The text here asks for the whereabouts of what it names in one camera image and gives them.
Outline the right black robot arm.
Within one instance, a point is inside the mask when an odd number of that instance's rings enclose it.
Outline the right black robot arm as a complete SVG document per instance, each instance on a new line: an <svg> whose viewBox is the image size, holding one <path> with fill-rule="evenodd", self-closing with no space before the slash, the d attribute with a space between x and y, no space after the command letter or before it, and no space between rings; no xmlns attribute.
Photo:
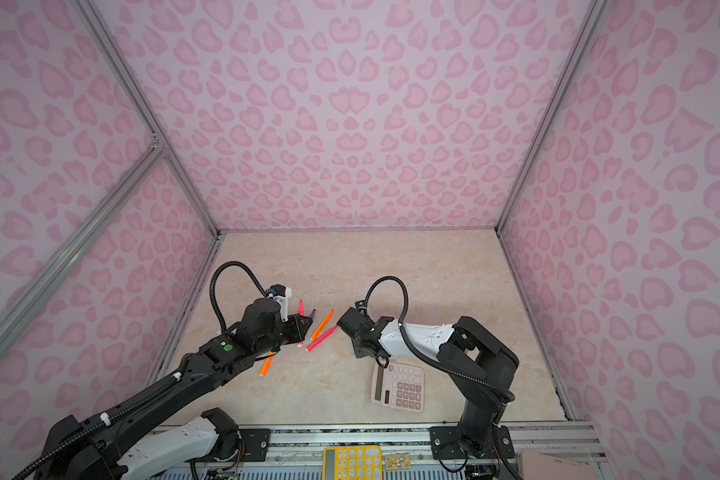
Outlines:
<svg viewBox="0 0 720 480"><path fill-rule="evenodd" d="M421 413L425 406L425 371L403 363L418 359L436 363L465 400L454 426L431 427L430 447L436 460L515 457L506 427L500 425L514 401L510 386L519 366L517 356L475 319L461 317L442 326L402 325L392 317L374 321L367 309L350 308L338 321L358 358L376 361L371 401L380 406Z"/></svg>

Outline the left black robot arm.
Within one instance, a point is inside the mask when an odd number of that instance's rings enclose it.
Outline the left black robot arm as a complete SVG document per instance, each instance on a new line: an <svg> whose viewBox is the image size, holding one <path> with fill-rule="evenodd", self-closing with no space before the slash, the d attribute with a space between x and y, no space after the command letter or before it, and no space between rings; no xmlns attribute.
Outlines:
<svg viewBox="0 0 720 480"><path fill-rule="evenodd" d="M196 399L224 386L265 355L305 340L313 319L281 316L273 298L259 298L243 319L185 354L179 366L127 400L78 421L69 415L49 432L41 456L16 479L123 479L127 451Z"/></svg>

